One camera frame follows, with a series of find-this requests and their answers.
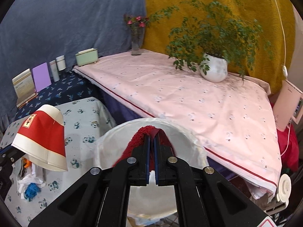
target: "pink flowers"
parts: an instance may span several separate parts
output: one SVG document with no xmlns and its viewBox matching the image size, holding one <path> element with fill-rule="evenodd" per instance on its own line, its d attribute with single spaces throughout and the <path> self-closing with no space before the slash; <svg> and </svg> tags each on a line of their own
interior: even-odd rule
<svg viewBox="0 0 303 227">
<path fill-rule="evenodd" d="M 143 28 L 149 25 L 149 18 L 141 15 L 132 16 L 125 14 L 124 21 L 128 27 L 133 28 Z"/>
</svg>

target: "purple fabric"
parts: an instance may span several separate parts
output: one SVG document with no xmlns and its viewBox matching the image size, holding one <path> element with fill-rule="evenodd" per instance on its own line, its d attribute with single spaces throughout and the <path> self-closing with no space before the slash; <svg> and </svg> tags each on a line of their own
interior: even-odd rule
<svg viewBox="0 0 303 227">
<path fill-rule="evenodd" d="M 130 110 L 116 99 L 111 97 L 109 94 L 105 93 L 104 91 L 100 90 L 103 96 L 104 105 L 109 110 L 111 116 L 116 121 L 117 125 L 125 123 L 130 120 L 141 119 L 142 117 L 136 114 L 134 111 Z"/>
<path fill-rule="evenodd" d="M 107 107 L 110 114 L 115 119 L 117 125 L 120 125 L 130 120 L 142 118 L 140 115 L 136 114 L 134 111 L 130 110 L 101 89 L 100 92 L 103 96 L 104 105 Z M 217 172 L 219 172 L 222 176 L 224 176 L 227 180 L 230 180 L 236 176 L 236 174 L 226 169 L 218 162 L 215 162 L 211 158 L 207 157 L 207 160 L 209 162 L 209 165 L 213 167 Z"/>
</svg>

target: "red cloth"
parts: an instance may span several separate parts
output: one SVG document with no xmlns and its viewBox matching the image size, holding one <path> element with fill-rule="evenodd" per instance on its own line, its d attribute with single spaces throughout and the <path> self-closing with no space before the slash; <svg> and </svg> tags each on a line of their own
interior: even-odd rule
<svg viewBox="0 0 303 227">
<path fill-rule="evenodd" d="M 172 149 L 173 156 L 175 156 L 175 151 L 170 143 L 169 139 L 165 135 L 165 132 L 162 129 L 157 129 L 154 126 L 145 126 L 141 127 L 136 134 L 132 137 L 131 141 L 128 143 L 126 149 L 122 153 L 122 156 L 116 161 L 116 163 L 113 165 L 113 167 L 120 162 L 121 160 L 124 160 L 126 158 L 131 157 L 131 153 L 134 148 L 143 145 L 144 144 L 144 136 L 149 135 L 151 137 L 151 142 L 154 140 L 154 137 L 156 134 L 159 133 L 159 139 L 161 145 L 170 146 Z M 153 153 L 149 154 L 149 171 L 155 170 L 155 161 L 154 161 L 154 155 Z"/>
<path fill-rule="evenodd" d="M 288 131 L 288 128 L 286 128 L 285 131 L 279 131 L 277 129 L 280 154 L 286 150 Z M 299 144 L 293 125 L 290 125 L 288 148 L 281 156 L 281 161 L 283 166 L 289 168 L 293 172 L 297 171 L 299 168 Z"/>
</svg>

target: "lampshade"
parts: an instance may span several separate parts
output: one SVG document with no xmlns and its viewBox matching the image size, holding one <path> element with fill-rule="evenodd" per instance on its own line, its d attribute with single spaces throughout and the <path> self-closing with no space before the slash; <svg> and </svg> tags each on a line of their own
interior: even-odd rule
<svg viewBox="0 0 303 227">
<path fill-rule="evenodd" d="M 51 171 L 67 171 L 62 113 L 43 105 L 21 125 L 12 146 L 25 158 Z"/>
</svg>

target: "white cylindrical container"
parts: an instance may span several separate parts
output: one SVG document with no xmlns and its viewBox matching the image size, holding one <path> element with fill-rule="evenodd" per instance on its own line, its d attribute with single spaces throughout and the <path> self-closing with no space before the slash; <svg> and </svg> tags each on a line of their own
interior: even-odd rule
<svg viewBox="0 0 303 227">
<path fill-rule="evenodd" d="M 200 73 L 203 78 L 211 82 L 221 82 L 227 77 L 227 60 L 220 59 L 214 56 L 206 55 L 209 61 L 206 60 L 203 63 L 209 66 L 209 70 L 204 74 L 200 68 Z"/>
<path fill-rule="evenodd" d="M 61 55 L 61 56 L 57 57 L 56 62 L 57 62 L 57 66 L 58 66 L 59 71 L 64 70 L 66 68 L 64 55 Z"/>
<path fill-rule="evenodd" d="M 291 180 L 287 174 L 283 174 L 280 177 L 278 184 L 276 199 L 279 202 L 285 203 L 288 201 L 291 193 Z"/>
<path fill-rule="evenodd" d="M 49 67 L 51 68 L 54 82 L 57 82 L 60 78 L 59 78 L 59 73 L 58 73 L 56 61 L 55 60 L 51 61 L 49 63 Z"/>
</svg>

